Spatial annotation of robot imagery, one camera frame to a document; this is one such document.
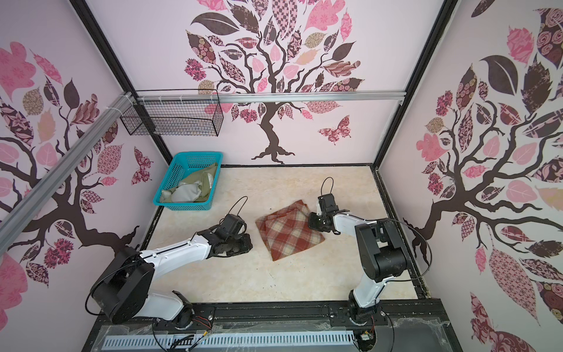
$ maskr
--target marble-patterned floor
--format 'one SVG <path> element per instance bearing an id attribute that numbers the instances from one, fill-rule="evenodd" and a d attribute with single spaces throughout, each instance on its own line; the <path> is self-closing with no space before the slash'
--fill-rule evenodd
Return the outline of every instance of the marble-patterned floor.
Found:
<path id="1" fill-rule="evenodd" d="M 179 242 L 217 224 L 244 195 L 249 199 L 240 216 L 248 224 L 254 248 L 228 259 L 191 263 L 155 280 L 152 288 L 180 291 L 191 302 L 347 300 L 363 273 L 354 237 L 323 233 L 323 243 L 274 262 L 254 223 L 299 199 L 316 211 L 321 184 L 328 176 L 334 178 L 332 193 L 340 209 L 366 219 L 387 217 L 367 166 L 222 168 L 211 210 L 165 208 L 148 248 Z M 330 180 L 324 191 L 330 191 Z M 400 278 L 408 279 L 408 272 Z M 416 298 L 411 282 L 390 283 L 381 294 L 388 300 Z"/>

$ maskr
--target folded cloth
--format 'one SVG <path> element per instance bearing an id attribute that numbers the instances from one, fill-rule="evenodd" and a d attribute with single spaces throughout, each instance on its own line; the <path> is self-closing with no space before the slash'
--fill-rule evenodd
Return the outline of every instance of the folded cloth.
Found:
<path id="1" fill-rule="evenodd" d="M 302 200 L 256 220 L 262 241 L 272 260 L 302 252 L 322 241 L 323 235 L 308 226 L 309 208 Z"/>

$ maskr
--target green cloth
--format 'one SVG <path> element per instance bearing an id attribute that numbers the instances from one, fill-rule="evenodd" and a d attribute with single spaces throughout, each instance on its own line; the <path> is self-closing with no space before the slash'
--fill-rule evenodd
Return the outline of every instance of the green cloth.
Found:
<path id="1" fill-rule="evenodd" d="M 215 180 L 215 173 L 216 172 L 217 172 L 217 163 L 214 163 L 211 166 L 208 166 L 206 168 L 202 168 L 202 169 L 199 169 L 197 171 L 192 172 L 190 175 L 188 175 L 188 177 L 186 177 L 183 180 L 181 180 L 180 182 L 178 182 L 178 186 L 200 183 L 199 189 L 202 190 L 202 193 L 199 197 L 197 197 L 194 200 L 194 203 L 206 202 L 207 199 L 209 199 L 209 194 L 211 193 L 211 188 L 213 187 L 213 184 L 209 183 L 209 176 L 207 176 L 207 175 L 208 174 L 211 175 L 213 180 Z M 168 191 L 170 191 L 171 193 L 174 193 L 175 190 L 176 190 L 176 187 L 168 189 Z M 161 197 L 160 202 L 161 203 L 172 203 L 172 198 L 167 197 L 166 199 L 162 199 L 162 197 Z"/>

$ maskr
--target butterfly decal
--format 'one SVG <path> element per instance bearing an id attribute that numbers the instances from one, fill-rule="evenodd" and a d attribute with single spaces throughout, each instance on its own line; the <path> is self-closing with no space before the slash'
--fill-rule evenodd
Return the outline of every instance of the butterfly decal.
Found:
<path id="1" fill-rule="evenodd" d="M 334 145 L 336 145 L 336 141 L 340 139 L 340 137 L 350 137 L 350 128 L 348 125 L 350 124 L 350 115 L 344 117 L 338 124 L 336 130 L 332 128 L 322 128 L 319 130 L 319 133 L 325 137 L 328 137 L 328 140 Z"/>
<path id="2" fill-rule="evenodd" d="M 150 169 L 151 164 L 154 163 L 150 161 L 149 157 L 143 156 L 143 154 L 137 149 L 137 147 L 134 147 L 134 149 L 135 149 L 135 159 L 137 159 L 137 164 L 139 164 L 139 168 L 133 174 L 133 178 L 131 179 L 132 185 L 138 184 L 141 181 L 143 182 L 149 181 L 150 172 L 148 171 L 148 169 Z"/>

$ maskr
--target blue plastic basket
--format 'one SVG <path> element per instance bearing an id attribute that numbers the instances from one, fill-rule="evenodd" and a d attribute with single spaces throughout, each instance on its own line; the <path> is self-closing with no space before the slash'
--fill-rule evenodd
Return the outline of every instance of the blue plastic basket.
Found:
<path id="1" fill-rule="evenodd" d="M 153 203 L 156 206 L 167 207 L 170 210 L 209 210 L 211 209 L 211 202 L 217 187 L 217 179 L 219 178 L 219 171 L 221 170 L 221 162 L 223 161 L 223 153 L 219 152 L 183 152 L 178 153 L 172 159 L 172 163 L 168 167 L 164 180 L 158 188 L 157 194 L 154 196 Z M 189 174 L 202 168 L 217 163 L 217 172 L 215 172 L 215 179 L 211 187 L 209 199 L 203 203 L 161 203 L 160 195 L 163 189 L 170 189 L 176 187 L 180 180 L 185 179 Z"/>

